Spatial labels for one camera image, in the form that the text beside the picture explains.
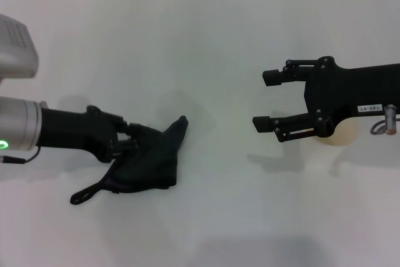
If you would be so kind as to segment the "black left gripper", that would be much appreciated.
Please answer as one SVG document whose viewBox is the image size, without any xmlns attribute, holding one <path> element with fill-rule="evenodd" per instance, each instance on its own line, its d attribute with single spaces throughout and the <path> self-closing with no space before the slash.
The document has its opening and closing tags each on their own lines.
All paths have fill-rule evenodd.
<svg viewBox="0 0 400 267">
<path fill-rule="evenodd" d="M 95 106 L 88 106 L 84 113 L 42 108 L 41 115 L 40 147 L 80 149 L 102 163 L 139 148 L 137 139 L 118 141 L 118 133 L 139 136 L 146 130 L 141 124 L 129 123 Z"/>
</svg>

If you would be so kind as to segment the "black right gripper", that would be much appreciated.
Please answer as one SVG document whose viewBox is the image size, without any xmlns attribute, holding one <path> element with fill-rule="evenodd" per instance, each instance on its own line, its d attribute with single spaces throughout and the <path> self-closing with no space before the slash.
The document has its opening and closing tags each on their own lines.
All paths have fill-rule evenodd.
<svg viewBox="0 0 400 267">
<path fill-rule="evenodd" d="M 332 57 L 286 61 L 282 71 L 264 71 L 266 86 L 305 82 L 308 113 L 288 117 L 253 117 L 258 133 L 274 133 L 281 143 L 313 136 L 327 138 L 349 118 L 384 116 L 388 135 L 397 132 L 399 65 L 339 67 Z"/>
</svg>

